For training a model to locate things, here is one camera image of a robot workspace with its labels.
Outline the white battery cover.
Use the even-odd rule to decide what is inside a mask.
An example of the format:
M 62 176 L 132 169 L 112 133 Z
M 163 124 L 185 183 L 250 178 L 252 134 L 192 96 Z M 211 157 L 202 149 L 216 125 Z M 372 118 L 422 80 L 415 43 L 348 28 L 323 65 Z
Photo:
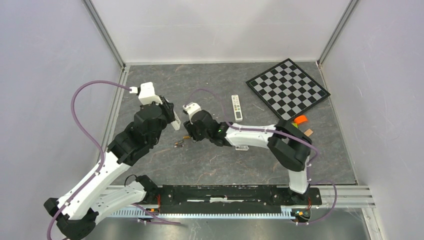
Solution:
M 236 151 L 248 151 L 249 146 L 248 145 L 236 145 L 235 150 Z

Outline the white remote control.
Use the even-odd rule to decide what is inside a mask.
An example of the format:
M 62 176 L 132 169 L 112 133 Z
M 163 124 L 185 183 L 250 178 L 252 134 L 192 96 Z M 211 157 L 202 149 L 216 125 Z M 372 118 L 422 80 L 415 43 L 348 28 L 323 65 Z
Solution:
M 173 112 L 173 116 L 174 116 L 174 121 L 171 122 L 171 125 L 175 131 L 178 131 L 181 128 L 181 121 L 175 111 Z

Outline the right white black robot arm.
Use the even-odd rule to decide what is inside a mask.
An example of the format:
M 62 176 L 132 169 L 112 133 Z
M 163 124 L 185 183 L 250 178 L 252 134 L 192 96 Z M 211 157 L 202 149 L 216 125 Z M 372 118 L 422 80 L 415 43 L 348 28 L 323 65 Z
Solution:
M 288 170 L 289 199 L 302 204 L 309 198 L 307 163 L 316 148 L 312 140 L 287 120 L 266 126 L 246 126 L 217 122 L 206 110 L 183 111 L 188 116 L 184 127 L 196 142 L 209 140 L 218 147 L 248 146 L 269 150 Z

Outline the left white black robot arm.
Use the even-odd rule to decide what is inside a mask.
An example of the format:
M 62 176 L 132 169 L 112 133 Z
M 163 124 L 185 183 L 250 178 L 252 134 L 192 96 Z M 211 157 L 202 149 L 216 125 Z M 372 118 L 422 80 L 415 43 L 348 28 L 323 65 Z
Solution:
M 155 184 L 139 176 L 128 186 L 104 195 L 106 188 L 158 144 L 168 124 L 179 130 L 181 122 L 174 104 L 163 96 L 143 100 L 134 119 L 117 134 L 100 155 L 99 162 L 69 192 L 44 203 L 52 216 L 49 228 L 56 225 L 67 240 L 82 240 L 106 217 L 116 211 L 157 198 Z

